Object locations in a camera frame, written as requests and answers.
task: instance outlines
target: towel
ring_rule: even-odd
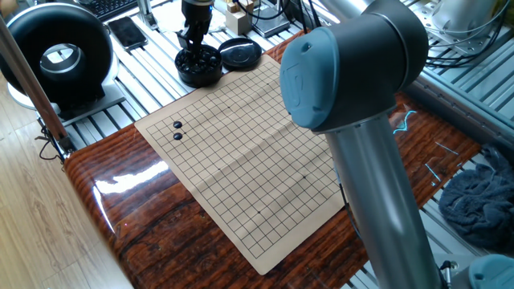
[[[488,165],[455,176],[443,191],[439,210],[459,235],[489,250],[514,245],[514,172],[491,145],[483,147]]]

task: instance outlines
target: glossy wood tabletop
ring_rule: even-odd
[[[289,41],[268,54],[280,62]],[[397,102],[390,123],[421,207],[479,145],[406,95]],[[259,275],[133,125],[65,169],[135,288],[341,288],[368,260],[342,210]]]

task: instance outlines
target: blue-gray joint cap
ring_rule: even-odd
[[[314,129],[328,117],[336,100],[339,48],[324,27],[293,40],[282,58],[280,87],[293,121]]]

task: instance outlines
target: smartphone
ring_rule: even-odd
[[[148,39],[129,17],[112,21],[108,26],[112,35],[126,51],[142,47],[148,43]]]

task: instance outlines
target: grid lines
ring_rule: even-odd
[[[339,192],[328,145],[292,122],[271,63],[147,132],[255,258]]]

